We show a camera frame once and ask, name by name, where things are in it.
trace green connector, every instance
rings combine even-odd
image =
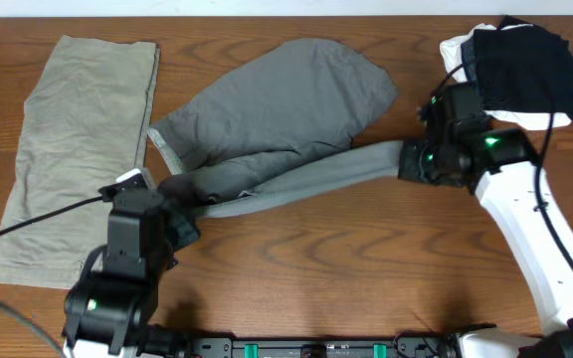
[[[385,344],[375,344],[373,346],[374,358],[386,358],[386,345]]]
[[[258,358],[258,344],[245,345],[245,358]]]

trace white cloth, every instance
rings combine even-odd
[[[531,24],[512,25],[506,26],[502,31],[514,29],[521,26],[532,26]],[[446,72],[452,71],[455,67],[462,63],[462,43],[467,41],[473,36],[475,30],[496,30],[493,25],[478,24],[473,27],[467,35],[461,35],[451,38],[450,40],[442,41],[439,45],[439,50],[444,58],[444,66]],[[453,74],[455,81],[462,83],[467,82],[466,72],[464,69],[458,70]],[[508,110],[486,110],[485,113],[493,116],[494,118],[502,121],[517,123],[527,130],[544,130],[547,129],[549,124],[549,113],[523,113],[512,112]],[[554,127],[569,125],[572,120],[565,113],[554,113]]]

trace black cloth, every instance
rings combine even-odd
[[[569,42],[506,16],[498,30],[475,30],[462,44],[466,74],[486,110],[564,112],[573,121],[573,56]]]

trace wood grain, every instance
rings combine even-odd
[[[573,17],[528,18],[570,40]],[[444,76],[439,43],[498,17],[0,19],[0,219],[14,183],[23,101],[62,34],[153,41],[162,51],[153,120],[235,67],[301,37],[340,41],[400,89],[355,146],[420,135],[416,108]],[[531,133],[540,142],[540,133]],[[168,171],[148,146],[157,180]],[[573,125],[555,131],[546,165],[573,228]],[[498,228],[464,190],[380,179],[241,218],[202,220],[178,255],[153,322],[238,336],[385,336],[495,322],[538,333],[533,300]],[[0,296],[54,337],[58,290],[0,285]],[[0,313],[0,357],[52,357]]]

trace gray sleeve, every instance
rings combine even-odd
[[[285,172],[307,164],[311,157],[323,158],[336,149],[311,143],[300,151],[273,151],[245,155],[218,165],[202,167],[173,175],[161,184],[163,190],[178,193],[180,188],[192,191],[190,203],[219,204],[237,199],[244,189],[251,189]]]
[[[197,216],[223,218],[275,208],[297,200],[384,177],[396,177],[403,141],[388,141],[349,150],[278,176],[243,197],[196,208]]]

